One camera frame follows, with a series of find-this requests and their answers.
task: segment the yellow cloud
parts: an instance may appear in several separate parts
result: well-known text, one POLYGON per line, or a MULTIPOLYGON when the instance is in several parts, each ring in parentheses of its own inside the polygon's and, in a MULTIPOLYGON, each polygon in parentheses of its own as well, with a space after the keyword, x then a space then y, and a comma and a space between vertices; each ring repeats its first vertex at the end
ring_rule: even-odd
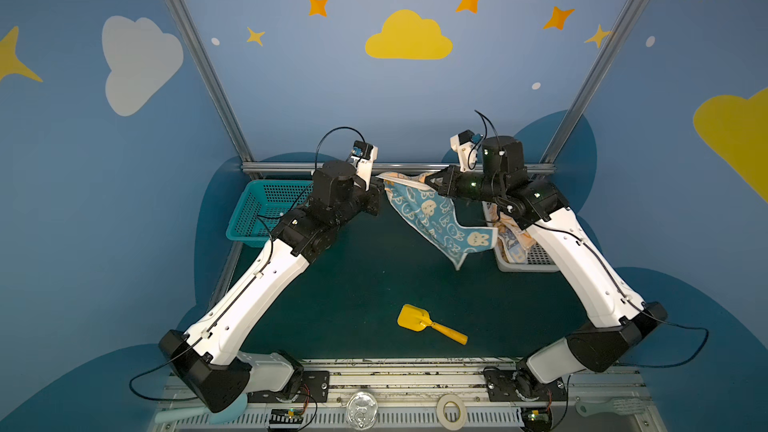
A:
POLYGON ((382 32, 366 42, 366 53, 377 59, 436 60, 451 50, 453 43, 440 33, 440 25, 412 10, 390 15, 382 32))
POLYGON ((751 99, 717 96, 707 100, 694 114, 694 127, 768 201, 768 89, 751 99))

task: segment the yellow shovel handle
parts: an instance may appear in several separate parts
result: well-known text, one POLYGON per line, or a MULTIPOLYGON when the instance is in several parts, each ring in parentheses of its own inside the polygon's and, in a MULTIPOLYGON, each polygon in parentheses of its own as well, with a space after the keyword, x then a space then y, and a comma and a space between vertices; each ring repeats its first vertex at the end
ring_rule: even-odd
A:
POLYGON ((452 328, 447 328, 445 325, 440 325, 437 322, 432 322, 432 328, 435 329, 437 332, 440 332, 443 335, 447 335, 453 340, 459 342, 461 345, 467 344, 467 336, 462 334, 461 332, 457 332, 452 328))

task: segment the teal plastic basket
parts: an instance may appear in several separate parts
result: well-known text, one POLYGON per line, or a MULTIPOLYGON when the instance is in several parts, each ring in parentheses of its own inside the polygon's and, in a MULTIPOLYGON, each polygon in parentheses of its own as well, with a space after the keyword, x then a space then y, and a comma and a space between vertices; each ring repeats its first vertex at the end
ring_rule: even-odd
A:
POLYGON ((280 214, 288 212, 294 201, 297 206, 302 205, 310 192, 311 180, 252 181, 240 196, 230 225, 226 228, 226 237, 249 247, 263 247, 270 236, 256 216, 277 217, 262 218, 272 231, 280 221, 280 214))

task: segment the dark green table surface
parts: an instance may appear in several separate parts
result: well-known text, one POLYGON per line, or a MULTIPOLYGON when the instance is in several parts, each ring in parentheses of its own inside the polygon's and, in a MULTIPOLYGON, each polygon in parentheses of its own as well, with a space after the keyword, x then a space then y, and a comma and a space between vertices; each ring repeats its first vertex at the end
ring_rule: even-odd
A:
MULTIPOLYGON (((479 204, 456 204, 465 226, 483 225, 479 204)), ((233 283, 260 249, 243 247, 233 283)), ((492 251, 461 270, 384 199, 378 217, 359 214, 274 301, 242 349, 296 358, 520 357, 580 327, 586 314, 562 274, 501 272, 492 251), (400 328, 404 304, 469 336, 400 328)))

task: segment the black mounting plate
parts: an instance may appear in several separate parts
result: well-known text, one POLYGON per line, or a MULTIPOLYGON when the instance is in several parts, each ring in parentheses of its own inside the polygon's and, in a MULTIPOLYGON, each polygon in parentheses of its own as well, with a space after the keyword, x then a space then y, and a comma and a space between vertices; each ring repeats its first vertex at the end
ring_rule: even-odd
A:
MULTIPOLYGON (((318 404, 323 404, 328 401, 328 377, 330 372, 328 370, 304 370, 301 376, 301 384, 310 389, 310 395, 317 401, 318 404)), ((301 403, 304 401, 304 396, 300 395, 295 398, 295 402, 301 403)), ((261 392, 248 393, 248 402, 251 404, 277 404, 280 400, 275 397, 274 392, 269 390, 262 390, 261 392)))
MULTIPOLYGON (((485 389, 488 391, 488 399, 491 402, 523 402, 523 398, 518 395, 514 386, 514 372, 516 370, 499 370, 496 368, 486 368, 482 374, 485 377, 485 389)), ((561 379, 557 379, 551 384, 545 385, 552 391, 552 401, 565 400, 565 384, 561 379)), ((537 400, 549 400, 549 397, 540 397, 537 400)))

